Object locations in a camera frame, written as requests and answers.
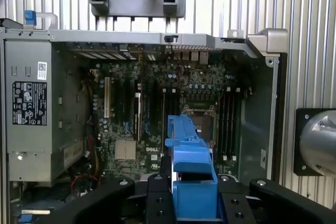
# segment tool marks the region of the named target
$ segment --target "motherboard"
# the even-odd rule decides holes
[[[208,143],[217,172],[237,175],[240,107],[249,83],[232,57],[173,52],[161,60],[93,61],[90,72],[103,176],[139,180],[159,172],[168,115],[180,114],[191,117]]]

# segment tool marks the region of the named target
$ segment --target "heatsink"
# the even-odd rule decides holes
[[[116,160],[135,160],[136,158],[136,141],[133,139],[116,140],[114,159]]]

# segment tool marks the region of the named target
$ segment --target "blue plastic shroud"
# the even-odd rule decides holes
[[[25,11],[26,25],[36,26],[36,12],[33,10]]]
[[[217,217],[218,180],[207,144],[198,137],[187,115],[168,116],[165,145],[173,149],[173,171],[209,174],[211,180],[174,181],[173,200],[178,218],[214,219]]]

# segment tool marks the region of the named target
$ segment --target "expansion slot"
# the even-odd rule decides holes
[[[104,117],[109,118],[111,113],[111,77],[104,81]]]

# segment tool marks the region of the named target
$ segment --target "warning label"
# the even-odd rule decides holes
[[[13,83],[13,124],[47,125],[47,83]]]

